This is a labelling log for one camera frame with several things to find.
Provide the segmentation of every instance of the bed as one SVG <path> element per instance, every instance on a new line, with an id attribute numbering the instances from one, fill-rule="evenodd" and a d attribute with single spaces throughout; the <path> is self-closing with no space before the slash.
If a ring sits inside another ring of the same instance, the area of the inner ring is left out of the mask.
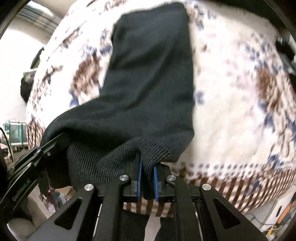
<path id="1" fill-rule="evenodd" d="M 75 2 L 40 56 L 27 105 L 29 148 L 60 114 L 99 98 L 112 55 L 112 27 L 127 12 L 171 1 Z M 194 64 L 195 137 L 172 173 L 209 183 L 246 212 L 285 193 L 295 176 L 296 105 L 276 51 L 278 30 L 246 10 L 180 1 L 189 16 Z M 170 204 L 125 203 L 170 216 Z"/>

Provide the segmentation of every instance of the metal bolt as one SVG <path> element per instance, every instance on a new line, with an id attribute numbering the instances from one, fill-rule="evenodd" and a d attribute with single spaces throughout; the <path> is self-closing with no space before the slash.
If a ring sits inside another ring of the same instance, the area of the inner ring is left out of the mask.
<path id="1" fill-rule="evenodd" d="M 205 184 L 202 185 L 202 188 L 203 188 L 203 190 L 209 191 L 211 189 L 211 185 L 205 183 Z"/>
<path id="2" fill-rule="evenodd" d="M 175 175 L 168 175 L 167 179 L 168 179 L 169 181 L 174 181 L 174 180 L 176 180 L 177 178 L 176 178 Z"/>
<path id="3" fill-rule="evenodd" d="M 91 191 L 91 190 L 93 190 L 93 188 L 94 188 L 94 186 L 93 186 L 92 184 L 86 184 L 86 185 L 84 186 L 84 189 L 85 189 L 86 191 Z"/>
<path id="4" fill-rule="evenodd" d="M 128 175 L 121 175 L 121 176 L 119 177 L 119 179 L 120 179 L 121 181 L 126 181 L 126 180 L 128 180 Z"/>

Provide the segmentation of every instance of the ribbed fabric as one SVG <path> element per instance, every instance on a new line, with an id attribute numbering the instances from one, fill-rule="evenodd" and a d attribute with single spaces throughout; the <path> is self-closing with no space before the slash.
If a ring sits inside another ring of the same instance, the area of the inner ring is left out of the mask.
<path id="1" fill-rule="evenodd" d="M 153 166 L 177 161 L 193 138 L 193 66 L 188 19 L 173 3 L 123 15 L 100 97 L 57 117 L 41 144 L 62 132 L 72 144 L 47 165 L 51 186 L 100 185 L 123 173 L 141 152 Z"/>

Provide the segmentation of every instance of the logo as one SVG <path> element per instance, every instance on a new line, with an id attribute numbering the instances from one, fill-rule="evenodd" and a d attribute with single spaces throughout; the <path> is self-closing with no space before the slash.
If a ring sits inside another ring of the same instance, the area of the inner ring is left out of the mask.
<path id="1" fill-rule="evenodd" d="M 18 197 L 22 194 L 22 192 L 26 189 L 26 187 L 31 183 L 30 179 L 27 179 L 27 181 L 24 183 L 24 185 L 17 191 L 17 194 L 12 198 L 15 202 Z"/>

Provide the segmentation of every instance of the bedsheet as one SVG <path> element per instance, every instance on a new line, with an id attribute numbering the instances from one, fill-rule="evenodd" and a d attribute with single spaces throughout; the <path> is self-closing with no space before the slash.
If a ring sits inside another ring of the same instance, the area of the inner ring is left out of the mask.
<path id="1" fill-rule="evenodd" d="M 83 1 L 69 9 L 41 55 L 27 105 L 29 147 L 61 113 L 99 98 L 120 16 L 170 1 Z M 246 212 L 283 194 L 295 176 L 295 93 L 267 19 L 208 1 L 179 1 L 189 16 L 195 137 L 172 173 L 209 183 Z M 171 216 L 170 204 L 125 203 Z"/>

